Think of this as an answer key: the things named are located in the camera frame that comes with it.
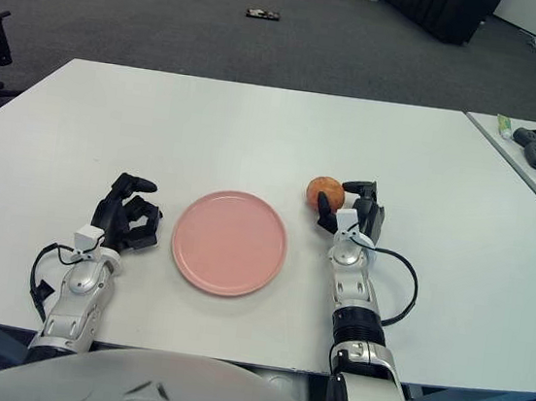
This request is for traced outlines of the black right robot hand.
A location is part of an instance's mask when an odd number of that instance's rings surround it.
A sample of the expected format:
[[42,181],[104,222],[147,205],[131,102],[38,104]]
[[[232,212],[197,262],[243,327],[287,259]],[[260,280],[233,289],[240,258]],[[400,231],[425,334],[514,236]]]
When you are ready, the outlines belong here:
[[340,229],[360,232],[369,237],[373,244],[377,244],[385,219],[385,208],[378,204],[377,184],[365,181],[344,182],[342,189],[358,196],[352,204],[352,209],[356,211],[352,224],[346,225],[337,221],[336,210],[331,208],[329,198],[322,190],[317,194],[318,225],[331,234],[336,234]]

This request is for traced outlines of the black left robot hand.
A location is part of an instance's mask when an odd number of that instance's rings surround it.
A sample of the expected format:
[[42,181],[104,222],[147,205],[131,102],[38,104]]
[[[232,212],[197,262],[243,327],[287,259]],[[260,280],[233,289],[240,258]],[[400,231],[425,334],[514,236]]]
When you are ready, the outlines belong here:
[[104,231],[102,246],[117,253],[157,245],[162,212],[139,192],[154,193],[149,180],[121,173],[94,211],[91,225]]

